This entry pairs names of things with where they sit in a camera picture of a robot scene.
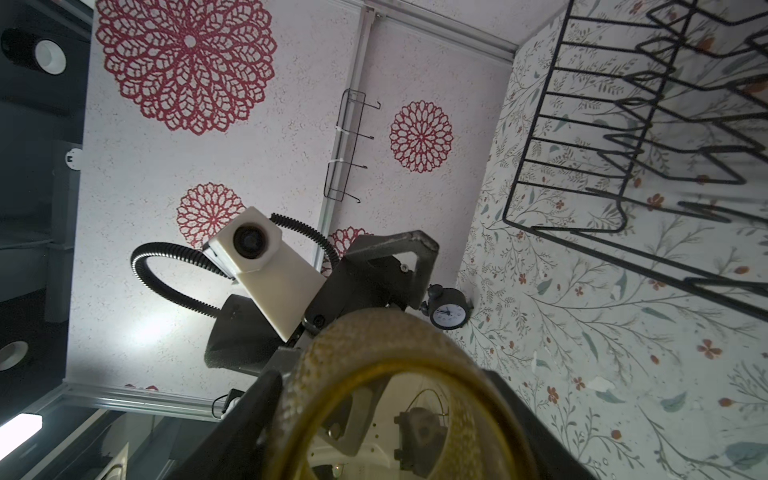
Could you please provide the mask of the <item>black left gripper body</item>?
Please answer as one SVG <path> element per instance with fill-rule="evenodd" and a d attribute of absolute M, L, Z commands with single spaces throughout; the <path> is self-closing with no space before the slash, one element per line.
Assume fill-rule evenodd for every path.
<path fill-rule="evenodd" d="M 294 251 L 257 260 L 255 268 L 236 252 L 205 256 L 245 290 L 230 295 L 215 315 L 204 353 L 212 369 L 258 375 L 279 348 L 301 348 L 344 314 L 384 304 L 380 260 L 343 258 L 325 277 Z"/>

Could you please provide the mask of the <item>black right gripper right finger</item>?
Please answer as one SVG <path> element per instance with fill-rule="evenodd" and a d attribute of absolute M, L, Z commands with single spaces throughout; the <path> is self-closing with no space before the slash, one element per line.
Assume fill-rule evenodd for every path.
<path fill-rule="evenodd" d="M 596 477 L 570 454 L 498 373 L 491 370 L 483 370 L 483 372 L 500 392 L 522 427 L 542 479 L 596 480 Z"/>

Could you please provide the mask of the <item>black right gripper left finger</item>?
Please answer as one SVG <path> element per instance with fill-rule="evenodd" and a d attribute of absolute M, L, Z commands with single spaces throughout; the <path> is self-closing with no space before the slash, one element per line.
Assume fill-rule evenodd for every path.
<path fill-rule="evenodd" d="M 261 479 L 266 441 L 283 388 L 276 371 L 262 374 L 234 410 L 179 467 L 171 479 Z"/>

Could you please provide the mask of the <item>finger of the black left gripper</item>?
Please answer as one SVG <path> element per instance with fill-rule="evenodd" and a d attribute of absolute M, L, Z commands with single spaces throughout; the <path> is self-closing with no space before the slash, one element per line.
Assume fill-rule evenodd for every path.
<path fill-rule="evenodd" d="M 421 230 L 359 236 L 346 251 L 347 261 L 383 287 L 390 303 L 418 309 L 426 295 L 440 246 Z"/>

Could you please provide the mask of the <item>amber glass cup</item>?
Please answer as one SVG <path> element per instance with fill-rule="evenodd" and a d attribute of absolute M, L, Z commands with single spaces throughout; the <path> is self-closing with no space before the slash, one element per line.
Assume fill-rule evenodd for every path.
<path fill-rule="evenodd" d="M 334 321 L 302 351 L 267 436 L 267 479 L 537 479 L 511 408 L 448 336 L 397 309 Z"/>

